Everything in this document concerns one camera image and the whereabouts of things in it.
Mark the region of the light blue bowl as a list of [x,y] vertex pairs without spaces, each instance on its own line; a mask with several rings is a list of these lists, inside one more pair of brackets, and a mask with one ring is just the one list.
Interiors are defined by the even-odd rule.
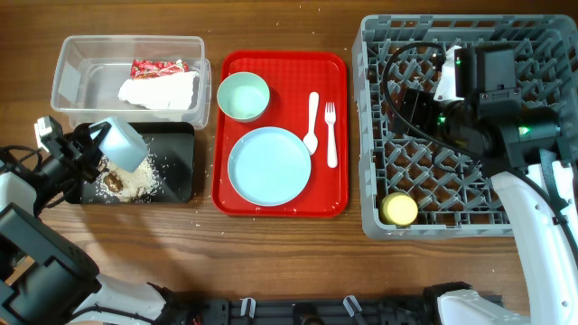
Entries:
[[121,117],[109,116],[89,126],[90,137],[95,140],[110,125],[99,150],[116,166],[126,172],[134,172],[148,155],[143,137]]

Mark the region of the yellow plastic cup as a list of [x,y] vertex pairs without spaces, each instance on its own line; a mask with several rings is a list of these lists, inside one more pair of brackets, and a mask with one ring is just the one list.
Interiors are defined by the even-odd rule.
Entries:
[[380,219],[386,224],[405,227],[416,220],[417,214],[415,200],[403,192],[388,194],[380,204]]

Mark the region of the red strawberry candy wrapper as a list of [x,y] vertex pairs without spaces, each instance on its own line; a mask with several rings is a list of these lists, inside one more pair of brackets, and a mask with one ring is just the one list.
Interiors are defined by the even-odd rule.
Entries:
[[182,60],[134,60],[130,70],[130,79],[154,79],[188,71],[189,65]]

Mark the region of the white plastic fork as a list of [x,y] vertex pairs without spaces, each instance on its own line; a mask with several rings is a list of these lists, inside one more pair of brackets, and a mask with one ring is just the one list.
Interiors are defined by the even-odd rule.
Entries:
[[328,126],[327,137],[327,164],[330,168],[338,166],[338,155],[334,125],[336,123],[336,107],[333,102],[327,102],[324,111],[324,120]]

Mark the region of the white napkin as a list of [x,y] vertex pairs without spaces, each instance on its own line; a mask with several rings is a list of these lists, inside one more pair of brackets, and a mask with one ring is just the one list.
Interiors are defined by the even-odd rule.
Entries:
[[197,71],[179,72],[152,79],[129,79],[118,91],[118,98],[151,110],[187,110],[195,91]]

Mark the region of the white plastic spoon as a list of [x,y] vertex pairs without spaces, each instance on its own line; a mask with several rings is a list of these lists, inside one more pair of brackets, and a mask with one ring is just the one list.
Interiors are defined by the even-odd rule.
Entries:
[[317,92],[311,92],[308,98],[308,128],[303,138],[303,143],[309,155],[313,155],[318,146],[318,139],[315,135],[315,124],[319,102],[320,95]]

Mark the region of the light green bowl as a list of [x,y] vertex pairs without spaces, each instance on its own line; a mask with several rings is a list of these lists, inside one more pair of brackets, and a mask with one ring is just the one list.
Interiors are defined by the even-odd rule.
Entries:
[[252,72],[233,73],[222,80],[217,101],[222,113],[242,123],[261,117],[270,102],[271,93],[266,81]]

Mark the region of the light blue plate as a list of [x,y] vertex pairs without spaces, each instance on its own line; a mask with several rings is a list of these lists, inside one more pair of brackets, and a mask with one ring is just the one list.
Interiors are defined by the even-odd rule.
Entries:
[[243,200],[274,207],[295,199],[305,189],[312,159],[294,133],[266,126],[239,138],[229,154],[227,172]]

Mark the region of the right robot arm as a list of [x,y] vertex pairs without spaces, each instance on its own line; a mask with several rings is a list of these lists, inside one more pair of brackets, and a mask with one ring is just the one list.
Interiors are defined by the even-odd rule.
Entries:
[[435,298],[442,324],[575,324],[577,209],[574,171],[559,116],[548,107],[524,111],[515,88],[459,91],[442,103],[409,89],[390,109],[405,130],[482,165],[512,226],[530,314],[487,301],[472,289]]

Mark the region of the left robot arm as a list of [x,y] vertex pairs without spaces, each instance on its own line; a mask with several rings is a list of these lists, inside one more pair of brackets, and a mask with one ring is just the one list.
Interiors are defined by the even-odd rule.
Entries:
[[1,150],[1,318],[9,324],[162,324],[169,292],[151,283],[104,276],[78,246],[44,224],[40,213],[59,193],[99,174],[109,131],[64,135],[41,142],[49,152],[32,169]]

